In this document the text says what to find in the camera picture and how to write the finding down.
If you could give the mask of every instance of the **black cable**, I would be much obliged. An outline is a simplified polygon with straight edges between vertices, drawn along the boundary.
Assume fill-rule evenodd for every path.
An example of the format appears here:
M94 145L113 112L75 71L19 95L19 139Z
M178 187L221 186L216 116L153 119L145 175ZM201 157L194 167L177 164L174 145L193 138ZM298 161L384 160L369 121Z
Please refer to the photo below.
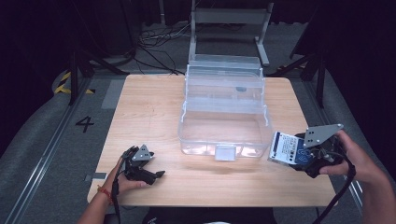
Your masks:
M141 64L143 64L143 65L145 65L145 66L148 66L148 67L152 67L152 68L158 68L158 69L164 69L164 68L162 68L162 67L158 67L158 66L155 66L155 65L151 65L151 64L148 64L148 63L143 63L143 62L141 62L141 61L139 61L139 60L137 60L137 59L134 59L137 63L141 63Z
M134 59L134 61L136 62L136 65L137 65L137 67L139 68L139 71L143 74L143 75L145 75L145 73L142 71L142 69L140 68L140 64L139 64L139 62L137 61L137 59Z
M164 53L164 54L166 54L166 56L168 56L168 58L172 61L172 64L173 64L173 67L174 67L174 70L176 70L176 64L175 64L175 61L172 59L172 57L166 52L166 51L163 51L163 50L156 50L156 49L151 49L152 51L157 51L157 52L160 52L160 53Z
M117 195L120 193L119 189L119 175L122 174L123 171L121 171L122 165L125 163L125 159L128 157L128 155L131 153L132 148L129 148L122 154L122 161L120 163L119 169L116 172L116 175L114 176L113 184L111 186L111 200L114 205L114 209L116 210L116 215L119 220L119 224L121 224L121 216L120 216L120 207L119 207L119 201L117 199Z
M320 216L319 208L315 207L315 211L317 212L317 218Z
M353 181L353 178L356 175L356 168L355 166L352 164L352 162L349 160L349 158L347 157L347 155L345 154L339 154L339 153L331 153L328 152L329 154L333 154L333 155L339 155L342 156L343 159L347 162L348 164L348 172L347 172L347 179L346 179L346 183L345 185L341 188L341 190L332 198L332 200L330 201L329 205L327 205L326 209L323 211L323 213L313 222L313 224L319 224L321 220L323 220L323 218L325 218L330 210L332 210L332 208L334 207L334 205L338 202L338 200L344 195L344 193L347 191L347 188L349 187L350 183Z
M143 32L143 33L141 34L141 37L139 38L138 47L139 47L140 49L145 50L145 51L147 51L145 48L159 47L159 46L165 44L166 42L168 42L169 40L177 39L177 38L180 38L181 36L183 36L183 35L188 31L187 27L189 27L189 26L190 26L190 25L185 25L185 26L179 27L179 29L176 30L176 31L175 31L175 29L174 29L173 27L171 27L171 28L164 28L164 29L162 29L162 31L161 31L159 34L156 34L156 33L154 32L154 30L145 31L145 32ZM178 34L178 33L180 33L180 31L183 31L183 33L181 33L181 35L177 35L177 37L172 37L172 33ZM152 35L158 36L158 38L152 38L152 39L155 39L155 43L153 43L153 44L148 44L148 43L146 43L146 42L143 41L144 38L142 37L142 35L144 35L145 33L148 33L147 36L146 36L146 38L151 38L150 32L152 32ZM176 74L176 75L179 75L179 73L184 75L183 72L180 72L180 71L177 71L177 70L176 70L175 61L170 57L170 55L169 55L167 52L165 52L165 51L162 51L162 52L165 53L165 54L169 57L169 59L172 61L173 65L174 65L174 69L171 69L171 68L165 66L163 63L162 63L163 68L161 68L161 67L149 65L149 64L146 64L146 63L142 63L142 62L140 62L140 61L138 61L138 60L136 60L136 62L137 62L137 63L142 63L142 64L147 65L147 66L150 66L150 67L155 67L155 68L159 68L159 69L169 70L169 71L171 71L173 74ZM159 62L159 60L156 59L152 54L150 54L150 56L153 57L157 62ZM120 66L120 65L123 65L123 64L128 63L128 62L131 61L132 59L135 59L135 57L134 57L134 56L128 57L127 59L125 59L125 60L123 60L123 61L121 61L121 62L113 63L112 65L114 65L114 66ZM97 65L97 64L92 64L92 67L94 67L94 68L99 68L99 69L100 69L100 68L103 68L103 66Z
M140 46L144 46L145 48L162 46L170 40L182 37L189 30L189 27L190 25L187 24L185 26L179 27L178 29L175 29L174 27L164 28L159 34L156 34L153 30L145 31L141 35ZM155 42L147 43L146 41L148 40L155 40Z
M141 48L143 51L145 51L148 55L150 55L155 61L157 61L157 63L159 63L161 66L162 66L162 68L161 69L166 69L166 70L169 70L169 71L171 71L172 72L172 74L176 74L176 75L178 75L178 74L183 74L184 75L184 73L183 72L180 72L180 71L178 71L178 70L176 70L176 69L172 69L172 68L169 68L168 66L166 66L165 64L163 64L160 60L158 60L154 55L152 55L148 50L146 50L146 49L144 49L144 48Z
M121 66L121 65L124 65L124 64L130 62L130 61L133 60L133 59L134 59L134 56L133 56L133 55L130 55L130 56L128 56L126 59L124 59L124 60L122 60L122 61L119 61L119 62L116 62L116 63L111 63L111 65L116 66L116 67L117 67L117 66ZM103 66L100 65L100 64L90 63L90 65L91 65L93 68L105 69L105 67L103 67Z

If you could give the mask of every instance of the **printed number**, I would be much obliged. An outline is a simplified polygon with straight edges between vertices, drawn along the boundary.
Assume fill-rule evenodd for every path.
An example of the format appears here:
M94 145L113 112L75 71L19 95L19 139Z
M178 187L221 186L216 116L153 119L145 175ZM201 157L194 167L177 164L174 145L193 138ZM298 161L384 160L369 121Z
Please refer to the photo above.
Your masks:
M87 116L84 119L80 120L79 122L76 123L78 126L84 126L84 133L87 132L88 126L93 125L93 123L90 123L91 117Z

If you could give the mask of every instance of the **bracelet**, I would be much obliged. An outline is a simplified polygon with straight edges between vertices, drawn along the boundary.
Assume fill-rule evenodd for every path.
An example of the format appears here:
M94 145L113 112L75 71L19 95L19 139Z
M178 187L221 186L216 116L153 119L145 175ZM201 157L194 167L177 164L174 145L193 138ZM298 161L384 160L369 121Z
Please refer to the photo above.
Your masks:
M109 202L110 204L113 204L113 200L111 199L111 194L110 194L110 192L107 191L107 189L102 188L102 187L100 187L100 186L98 185L98 192L104 193L104 194L107 196L108 202Z

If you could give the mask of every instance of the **forearm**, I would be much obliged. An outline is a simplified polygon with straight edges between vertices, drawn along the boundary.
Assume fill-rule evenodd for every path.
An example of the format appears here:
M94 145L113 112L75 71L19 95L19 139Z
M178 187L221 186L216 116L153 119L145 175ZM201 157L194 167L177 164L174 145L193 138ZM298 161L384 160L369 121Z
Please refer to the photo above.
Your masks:
M363 183L363 223L393 224L396 220L396 198L385 175Z
M104 193L97 192L86 208L84 214L78 220L78 224L103 224L106 210L109 206L108 198Z

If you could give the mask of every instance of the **metal stand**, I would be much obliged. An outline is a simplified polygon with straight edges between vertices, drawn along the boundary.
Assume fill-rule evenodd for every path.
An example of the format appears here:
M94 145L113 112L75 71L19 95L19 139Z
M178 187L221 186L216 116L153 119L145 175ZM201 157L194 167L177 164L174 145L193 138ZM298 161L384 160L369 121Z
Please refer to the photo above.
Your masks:
M325 71L326 71L325 58L326 57L325 57L324 52L308 54L308 55L304 56L303 58L297 60L296 62L291 63L288 66L284 67L282 70L277 71L273 74L267 74L266 76L267 77L283 77L289 71L306 63L305 69L300 74L300 78L302 81L311 81L312 78L314 77L315 73L318 72L316 98L317 98L319 106L321 108L323 108L324 107L324 105L323 105L323 88L324 88L324 78L325 78Z
M195 0L191 5L191 42L189 61L195 59L197 37L196 23L234 23L234 24L260 24L260 36L255 36L255 42L263 66L268 66L269 61L264 45L262 44L268 23L271 18L274 3L269 3L267 9L226 9L226 8L197 8Z
M70 77L71 77L71 96L69 105L72 105L78 97L78 69L83 77L93 77L94 71L90 65L90 60L99 63L107 70L116 75L129 75L129 73L121 71L117 67L111 65L105 60L94 56L86 50L75 49L70 57Z

